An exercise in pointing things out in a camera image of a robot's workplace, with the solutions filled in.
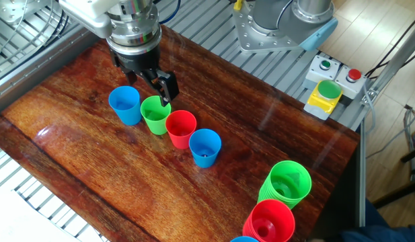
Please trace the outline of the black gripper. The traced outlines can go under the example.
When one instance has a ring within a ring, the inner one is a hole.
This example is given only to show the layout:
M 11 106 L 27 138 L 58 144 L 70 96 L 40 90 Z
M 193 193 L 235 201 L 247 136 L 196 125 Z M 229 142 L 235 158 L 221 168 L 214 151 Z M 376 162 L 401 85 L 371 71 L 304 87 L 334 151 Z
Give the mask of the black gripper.
M 122 67 L 121 71 L 129 85 L 137 81 L 138 75 L 151 89 L 156 91 L 163 107 L 166 107 L 180 93 L 174 72 L 164 72 L 159 67 L 159 43 L 155 46 L 152 44 L 122 46 L 115 42 L 108 42 L 108 46 L 113 65 Z

